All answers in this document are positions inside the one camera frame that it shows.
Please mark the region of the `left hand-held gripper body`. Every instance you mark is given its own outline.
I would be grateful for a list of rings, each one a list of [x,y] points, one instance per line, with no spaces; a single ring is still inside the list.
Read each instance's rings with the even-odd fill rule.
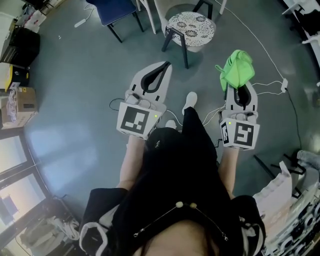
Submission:
[[[166,112],[165,99],[171,80],[173,66],[167,69],[159,89],[154,93],[147,93],[147,88],[141,87],[143,76],[161,66],[161,61],[151,64],[138,71],[132,79],[129,89],[125,92],[125,99],[119,105],[116,129],[126,135],[147,140],[161,117]],[[149,85],[153,90],[159,81],[160,74]]]

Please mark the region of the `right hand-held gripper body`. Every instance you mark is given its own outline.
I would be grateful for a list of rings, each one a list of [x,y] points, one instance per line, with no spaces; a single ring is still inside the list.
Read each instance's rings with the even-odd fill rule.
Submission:
[[[235,104],[234,87],[227,85],[225,109],[219,112],[223,146],[244,151],[255,148],[260,130],[260,125],[257,123],[258,95],[250,82],[245,85],[251,93],[250,104]]]

